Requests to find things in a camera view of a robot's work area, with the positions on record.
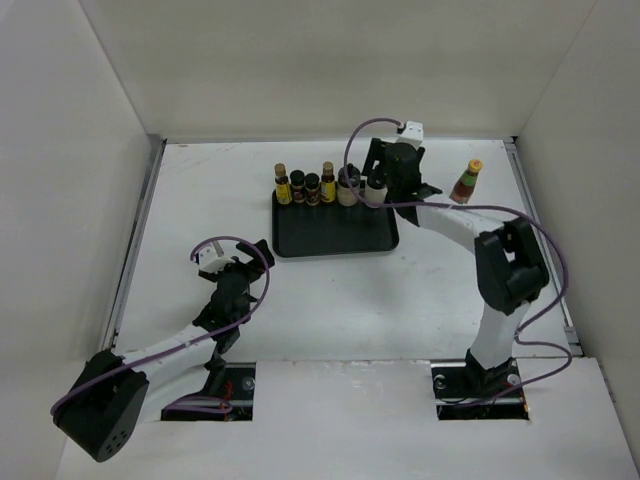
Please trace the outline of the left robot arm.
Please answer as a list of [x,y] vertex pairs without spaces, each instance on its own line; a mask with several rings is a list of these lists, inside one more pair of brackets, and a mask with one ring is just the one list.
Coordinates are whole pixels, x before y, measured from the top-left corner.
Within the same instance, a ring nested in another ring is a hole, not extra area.
[[143,419],[225,420],[243,408],[233,398],[242,385],[227,379],[223,356],[264,301],[251,286],[270,281],[275,259],[264,239],[236,238],[236,256],[224,254],[223,240],[207,239],[190,254],[199,276],[214,285],[193,321],[143,349],[96,353],[51,407],[54,425],[94,461],[116,455]]

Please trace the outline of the yellow-label bottle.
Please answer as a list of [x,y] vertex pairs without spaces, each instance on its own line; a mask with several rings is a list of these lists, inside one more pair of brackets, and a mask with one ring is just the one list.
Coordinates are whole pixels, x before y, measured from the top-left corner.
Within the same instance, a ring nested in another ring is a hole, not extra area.
[[332,204],[336,200],[334,165],[330,161],[325,161],[322,166],[320,194],[324,204]]

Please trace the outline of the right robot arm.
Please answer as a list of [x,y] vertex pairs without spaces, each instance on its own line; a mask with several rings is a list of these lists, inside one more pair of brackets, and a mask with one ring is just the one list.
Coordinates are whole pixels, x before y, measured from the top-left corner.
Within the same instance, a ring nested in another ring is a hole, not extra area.
[[464,384],[473,394],[489,394],[512,359],[516,330],[530,304],[549,283],[549,273],[526,219],[498,220],[446,203],[428,207],[441,191],[422,181],[425,149],[404,142],[371,140],[364,174],[387,187],[385,203],[411,224],[434,231],[474,255],[476,283],[484,308],[478,334],[468,349]]

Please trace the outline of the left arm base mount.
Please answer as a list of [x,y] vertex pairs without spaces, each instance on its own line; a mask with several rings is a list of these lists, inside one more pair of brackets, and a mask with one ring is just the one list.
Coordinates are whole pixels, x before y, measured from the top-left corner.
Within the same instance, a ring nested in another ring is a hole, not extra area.
[[222,357],[193,367],[163,386],[161,421],[242,422],[253,419],[255,362]]

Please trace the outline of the white shaker black lid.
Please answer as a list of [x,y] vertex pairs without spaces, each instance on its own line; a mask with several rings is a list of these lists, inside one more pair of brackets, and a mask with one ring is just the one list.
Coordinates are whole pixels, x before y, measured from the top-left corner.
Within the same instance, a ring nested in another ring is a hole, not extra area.
[[360,189],[361,174],[352,163],[343,166],[338,172],[337,201],[343,207],[352,207],[358,203],[353,190]]

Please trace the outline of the small dark spice jar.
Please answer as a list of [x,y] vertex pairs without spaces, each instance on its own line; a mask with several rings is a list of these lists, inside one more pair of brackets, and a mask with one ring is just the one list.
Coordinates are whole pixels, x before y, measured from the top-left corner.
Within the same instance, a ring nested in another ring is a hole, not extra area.
[[290,188],[292,200],[296,204],[303,204],[306,202],[305,174],[302,170],[294,170],[291,172]]

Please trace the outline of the yellow-label bottle tan cap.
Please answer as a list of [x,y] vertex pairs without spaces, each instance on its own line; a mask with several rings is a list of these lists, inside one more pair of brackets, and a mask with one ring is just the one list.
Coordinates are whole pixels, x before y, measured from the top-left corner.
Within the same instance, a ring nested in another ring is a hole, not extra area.
[[289,205],[292,202],[292,195],[285,165],[275,164],[274,174],[276,200],[280,205]]

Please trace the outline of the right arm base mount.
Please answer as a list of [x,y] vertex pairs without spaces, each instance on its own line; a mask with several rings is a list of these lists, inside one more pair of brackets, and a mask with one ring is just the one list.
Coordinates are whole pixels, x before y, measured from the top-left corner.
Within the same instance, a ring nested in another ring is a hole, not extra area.
[[515,359],[485,370],[467,353],[462,360],[431,363],[436,415],[441,421],[528,420]]

